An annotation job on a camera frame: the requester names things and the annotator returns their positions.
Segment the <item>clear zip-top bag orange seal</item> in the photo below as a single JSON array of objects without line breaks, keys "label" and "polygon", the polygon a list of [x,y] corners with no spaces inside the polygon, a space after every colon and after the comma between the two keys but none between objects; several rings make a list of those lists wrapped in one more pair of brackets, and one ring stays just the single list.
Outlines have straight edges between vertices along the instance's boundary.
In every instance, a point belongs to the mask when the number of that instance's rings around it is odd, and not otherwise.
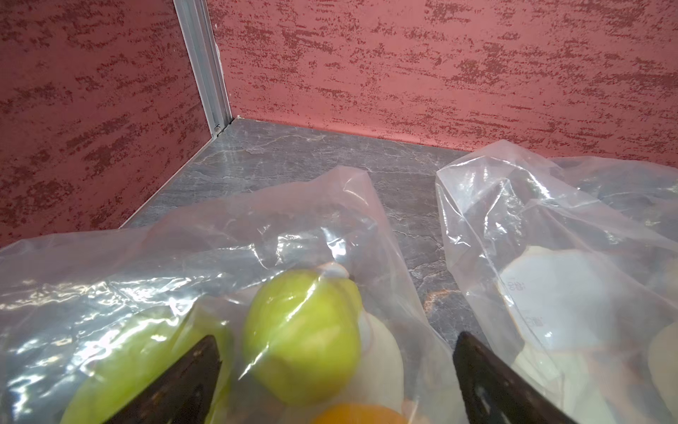
[{"label": "clear zip-top bag orange seal", "polygon": [[436,194],[499,358],[575,422],[676,422],[676,169],[498,141],[441,168]]}]

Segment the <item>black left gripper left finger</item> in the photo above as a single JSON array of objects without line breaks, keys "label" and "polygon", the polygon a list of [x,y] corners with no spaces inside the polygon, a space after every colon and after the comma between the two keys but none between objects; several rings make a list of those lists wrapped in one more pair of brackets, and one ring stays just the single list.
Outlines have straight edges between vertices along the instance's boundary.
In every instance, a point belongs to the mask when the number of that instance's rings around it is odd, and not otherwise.
[{"label": "black left gripper left finger", "polygon": [[204,423],[221,366],[215,338],[203,337],[107,422]]}]

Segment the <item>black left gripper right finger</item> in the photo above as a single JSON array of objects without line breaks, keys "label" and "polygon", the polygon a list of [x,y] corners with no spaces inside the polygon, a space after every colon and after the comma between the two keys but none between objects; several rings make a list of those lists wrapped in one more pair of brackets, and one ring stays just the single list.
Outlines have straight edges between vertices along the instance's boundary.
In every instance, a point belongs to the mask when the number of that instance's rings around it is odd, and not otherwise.
[{"label": "black left gripper right finger", "polygon": [[453,362],[468,422],[574,423],[470,332],[460,333]]}]

